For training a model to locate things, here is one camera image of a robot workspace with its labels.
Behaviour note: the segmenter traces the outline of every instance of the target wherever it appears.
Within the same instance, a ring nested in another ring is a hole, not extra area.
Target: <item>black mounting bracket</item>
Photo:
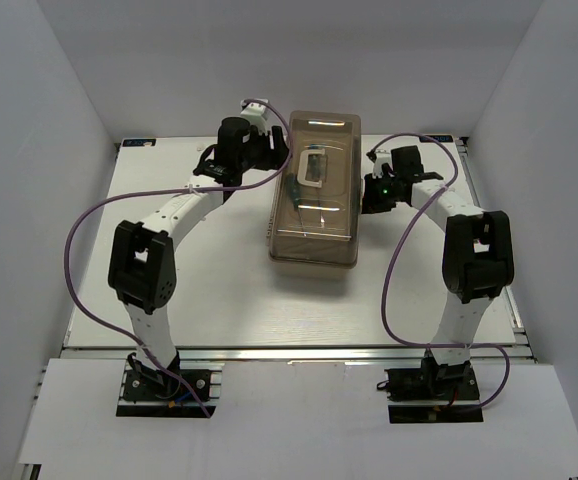
[[[442,277],[462,303],[474,298],[495,298],[514,277],[509,217],[504,212],[482,216],[455,215],[447,219]],[[488,245],[476,252],[474,242]]]
[[[118,300],[151,315],[173,295],[176,265],[173,240],[167,232],[155,233],[142,225],[124,220],[116,227],[107,280]],[[146,262],[136,258],[145,250],[149,251]]]
[[[140,365],[130,355],[127,358],[130,369],[126,370],[125,381],[122,385],[120,402],[116,407],[117,417],[192,417],[206,418],[200,407],[195,404],[188,390],[176,381],[166,381],[160,384],[151,376],[146,375],[146,367],[136,368]],[[170,366],[172,371],[181,376],[201,401],[210,400],[211,394],[211,370],[206,369],[179,369]],[[213,414],[215,406],[207,406],[210,414]]]
[[[477,405],[480,391],[471,363],[457,367],[455,376],[447,375],[447,366],[438,366],[433,356],[426,354],[419,368],[386,370],[388,379],[376,388],[386,391],[393,402],[388,406],[389,423],[482,422],[482,409]]]

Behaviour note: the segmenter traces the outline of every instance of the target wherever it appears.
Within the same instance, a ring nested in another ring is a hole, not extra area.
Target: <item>white panel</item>
[[[578,435],[553,367],[514,366],[484,423],[390,425],[379,366],[228,364],[206,419],[116,418],[124,362],[52,360],[21,461],[82,478],[555,480]],[[501,366],[476,366],[490,393]]]
[[[36,2],[0,0],[0,479],[10,478],[41,369],[67,327],[67,230],[106,190],[112,158]],[[80,266],[88,245],[76,245]]]
[[[471,145],[485,206],[511,218],[531,344],[578,426],[578,2],[545,2]]]
[[[40,0],[112,136],[210,135],[233,102],[468,134],[541,0]]]
[[[382,137],[363,137],[366,152]],[[111,195],[182,187],[210,138],[158,139],[154,147],[121,148]],[[418,144],[397,139],[386,148]],[[457,156],[455,145],[448,147]],[[420,145],[428,171],[451,176],[446,155]],[[362,162],[364,173],[372,163]],[[250,171],[244,182],[269,172]],[[469,199],[462,171],[456,191]],[[380,322],[380,294],[387,264],[414,210],[401,205],[390,213],[360,218],[358,264],[343,281],[283,276],[269,260],[265,237],[274,184],[238,192],[211,213],[176,251],[178,283],[168,304],[171,334],[179,346],[392,345]],[[125,200],[105,207],[87,275],[84,303],[103,319],[131,328],[127,312],[107,285],[114,231],[122,220],[139,221],[167,197]],[[444,234],[431,220],[413,230],[394,271],[388,314],[394,331],[411,341],[430,341],[440,323],[447,289],[441,265]],[[485,314],[478,342],[513,343],[511,319],[502,297]],[[125,336],[95,324],[74,310],[71,347],[133,346]]]

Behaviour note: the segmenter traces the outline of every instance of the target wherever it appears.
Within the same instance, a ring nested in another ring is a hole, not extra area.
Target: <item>cable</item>
[[[248,98],[248,99],[243,101],[243,107],[246,107],[250,103],[258,103],[260,105],[267,107],[269,110],[271,110],[276,115],[276,117],[278,117],[278,120],[280,120],[280,123],[282,123],[282,126],[285,128],[285,131],[287,132],[287,144],[289,147],[288,152],[287,152],[287,158],[285,159],[285,162],[282,164],[282,166],[278,170],[276,170],[274,173],[269,175],[267,178],[265,178],[264,180],[261,180],[259,182],[252,183],[250,185],[241,185],[239,187],[201,187],[201,188],[195,188],[194,189],[195,192],[198,192],[198,193],[237,192],[240,190],[252,190],[254,188],[258,188],[258,187],[272,181],[274,178],[276,178],[278,175],[280,175],[282,173],[282,171],[289,164],[289,161],[291,160],[291,155],[293,153],[293,145],[291,142],[291,135],[289,132],[289,124],[287,123],[285,118],[280,114],[280,112],[278,110],[276,110],[276,108],[273,107],[270,103],[264,102],[262,100],[256,100],[253,98]],[[126,337],[129,337],[131,340],[136,342],[138,347],[142,348],[142,351],[145,353],[145,355],[151,361],[151,363],[153,363],[154,366],[158,370],[163,372],[165,375],[168,375],[169,377],[173,378],[174,380],[180,382],[191,393],[194,400],[198,403],[198,405],[202,409],[202,412],[205,414],[205,416],[207,418],[210,418],[211,414],[209,413],[209,411],[207,410],[205,405],[200,400],[200,397],[198,397],[198,394],[193,390],[191,385],[189,385],[189,383],[184,378],[182,378],[180,375],[177,375],[176,373],[167,370],[167,368],[165,366],[163,366],[158,361],[158,359],[151,353],[151,351],[149,351],[149,349],[146,347],[145,343],[138,336],[134,335],[133,333],[131,333],[128,330],[125,330],[124,328],[118,327],[117,325],[114,325],[112,323],[109,323],[109,322],[103,320],[102,318],[98,317],[95,313],[93,313],[91,310],[89,310],[82,303],[82,301],[78,297],[78,293],[76,292],[76,288],[73,285],[73,279],[71,278],[71,262],[70,262],[70,260],[71,260],[71,246],[73,244],[73,240],[74,240],[74,237],[76,235],[76,232],[78,231],[78,228],[85,221],[85,219],[89,215],[91,215],[93,212],[95,212],[96,210],[98,210],[101,207],[104,207],[105,205],[108,205],[108,204],[113,203],[113,202],[118,202],[120,200],[125,200],[127,198],[152,197],[152,196],[156,196],[156,195],[182,195],[182,194],[188,194],[188,193],[189,193],[188,188],[172,188],[172,189],[167,189],[167,190],[149,190],[149,191],[144,191],[144,192],[133,192],[133,193],[125,193],[122,195],[116,195],[115,197],[107,198],[105,200],[102,200],[102,201],[96,203],[95,205],[92,205],[87,210],[85,210],[80,215],[80,217],[78,217],[78,219],[75,221],[75,223],[71,227],[71,230],[69,230],[69,233],[67,235],[67,239],[65,241],[65,248],[64,248],[62,260],[63,260],[63,270],[64,270],[64,275],[65,275],[65,282],[67,283],[67,290],[69,291],[69,295],[71,296],[71,299],[73,300],[73,303],[76,305],[76,307],[78,307],[78,309],[85,316],[89,317],[91,320],[98,323],[99,325],[102,325],[103,327],[106,327],[110,330],[113,330],[114,332],[125,335]]]
[[[189,391],[189,392],[187,392],[187,393],[185,393],[185,394],[183,394],[183,395],[180,395],[180,396],[179,396],[178,398],[176,398],[175,400],[172,400],[171,402],[169,402],[169,403],[167,404],[167,406],[168,406],[169,408],[173,408],[173,407],[175,407],[176,405],[178,405],[180,402],[182,402],[185,398],[190,397],[190,396],[191,396],[191,391]]]
[[[438,198],[440,198],[440,196],[443,193],[445,193],[447,191],[447,189],[451,185],[453,185],[455,183],[455,181],[458,179],[458,162],[456,162],[456,159],[454,158],[454,156],[447,149],[447,147],[445,147],[442,143],[440,143],[435,138],[428,137],[426,135],[421,135],[418,133],[395,133],[393,135],[389,135],[388,137],[384,138],[382,141],[378,142],[376,144],[376,146],[374,146],[369,151],[369,153],[375,153],[375,151],[378,147],[383,145],[385,142],[387,142],[393,138],[397,138],[397,137],[417,137],[421,140],[426,140],[428,142],[432,142],[432,143],[436,144],[437,146],[439,146],[447,154],[447,156],[449,157],[449,160],[451,161],[451,165],[453,166],[453,175],[452,175],[451,179],[449,179],[449,181],[445,184],[445,186],[442,187],[441,189],[439,189],[436,193],[434,193],[431,196],[431,198],[429,198],[429,200],[427,200],[427,202],[416,212],[416,214],[413,216],[413,218],[409,222],[409,225],[407,225],[407,228],[405,228],[405,231],[403,232],[402,236],[400,237],[400,240],[398,241],[398,245],[396,246],[396,249],[393,252],[393,255],[391,257],[391,261],[389,262],[389,267],[387,268],[387,273],[385,275],[385,281],[384,281],[384,284],[382,287],[382,297],[380,300],[380,316],[382,318],[382,326],[384,327],[385,331],[387,332],[387,335],[389,335],[396,342],[398,342],[398,343],[400,343],[406,347],[425,348],[425,349],[430,349],[430,348],[471,348],[471,349],[495,348],[496,350],[498,350],[502,354],[502,356],[505,360],[505,373],[504,373],[502,381],[500,382],[500,385],[498,386],[496,391],[488,399],[486,399],[484,402],[481,402],[476,407],[476,408],[483,408],[483,407],[486,407],[487,405],[489,405],[491,402],[493,402],[500,395],[502,390],[505,388],[505,385],[507,384],[507,380],[509,379],[509,373],[511,370],[511,360],[509,359],[509,355],[507,354],[505,349],[502,348],[502,346],[496,345],[493,343],[474,343],[472,345],[466,345],[464,343],[435,343],[435,344],[432,344],[432,343],[410,342],[409,340],[405,340],[404,338],[400,338],[398,335],[396,335],[391,330],[391,327],[389,327],[389,321],[387,320],[387,296],[389,294],[389,282],[391,281],[391,276],[393,274],[393,270],[394,270],[394,267],[396,265],[396,261],[398,260],[398,257],[400,256],[400,252],[402,251],[402,248],[405,244],[405,241],[409,237],[409,234],[411,233],[411,230],[413,230],[413,227],[416,225],[416,222],[420,219],[420,217],[422,215],[424,215],[425,211],[427,211],[427,209]]]

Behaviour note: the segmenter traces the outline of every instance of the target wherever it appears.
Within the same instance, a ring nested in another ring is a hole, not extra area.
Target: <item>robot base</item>
[[[210,402],[211,370],[181,370],[178,372],[193,387],[194,392],[203,402]],[[131,368],[126,369],[126,377],[121,389],[121,396],[116,407],[117,417],[177,417],[206,418],[200,407],[189,395],[184,403],[170,406],[170,402],[183,397],[187,390],[180,388],[168,398],[163,398],[150,382],[145,381]],[[215,405],[206,405],[211,415]]]
[[[464,379],[458,383],[448,385],[440,390],[436,384],[436,395],[433,395],[423,375],[421,368],[394,368],[387,370],[389,380],[384,388],[389,393],[389,399],[394,402],[406,402],[417,400],[436,400],[439,404],[454,401],[475,402],[480,399],[478,382],[473,368],[469,368]]]
[[[454,405],[455,402],[476,403],[480,398],[473,368],[460,381],[429,386],[423,368],[387,370],[388,380],[378,384],[389,400],[407,402],[389,405],[389,423],[477,423],[483,421],[482,409],[476,405]]]

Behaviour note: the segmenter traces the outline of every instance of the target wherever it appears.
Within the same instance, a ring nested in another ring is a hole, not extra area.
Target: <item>white platform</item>
[[[52,360],[20,462],[39,480],[566,480],[578,434],[553,367],[514,365],[484,423],[390,425],[379,366],[239,362],[213,418],[116,418],[123,361]],[[478,366],[483,394],[500,366]]]
[[[382,137],[364,136],[363,154]],[[109,195],[182,187],[200,151],[212,138],[158,139],[154,147],[121,148]],[[385,148],[418,144],[397,139]],[[458,159],[455,145],[447,144]],[[450,163],[433,144],[421,144],[425,169],[449,178]],[[363,163],[365,172],[371,163]],[[252,183],[268,172],[251,171]],[[455,184],[471,198],[464,172]],[[171,334],[178,346],[368,346],[392,345],[379,315],[387,263],[413,215],[409,207],[362,216],[357,266],[344,282],[305,280],[274,273],[266,233],[274,185],[238,192],[183,241],[176,253],[178,287],[169,303]],[[107,286],[115,227],[138,221],[167,197],[125,200],[105,208],[87,273],[80,289],[86,305],[107,321],[130,329],[127,314]],[[441,276],[443,233],[427,218],[414,229],[391,281],[389,317],[393,329],[412,341],[430,341],[445,302]],[[498,298],[485,315],[478,342],[513,343],[512,317]],[[129,346],[124,336],[106,330],[75,311],[66,346]]]

